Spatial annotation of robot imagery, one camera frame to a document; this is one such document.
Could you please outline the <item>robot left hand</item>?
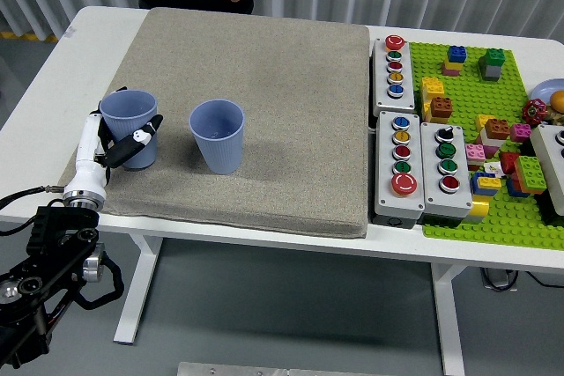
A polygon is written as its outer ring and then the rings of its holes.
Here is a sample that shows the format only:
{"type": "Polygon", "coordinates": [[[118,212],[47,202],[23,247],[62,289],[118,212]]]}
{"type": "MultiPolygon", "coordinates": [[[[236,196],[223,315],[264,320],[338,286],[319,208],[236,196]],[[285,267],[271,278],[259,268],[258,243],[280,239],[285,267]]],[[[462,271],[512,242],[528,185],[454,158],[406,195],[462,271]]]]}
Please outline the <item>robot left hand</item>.
{"type": "Polygon", "coordinates": [[[99,104],[85,121],[78,144],[73,179],[64,187],[63,199],[100,207],[113,168],[144,169],[157,156],[157,130],[163,117],[157,101],[146,92],[127,103],[113,94],[99,104]]]}

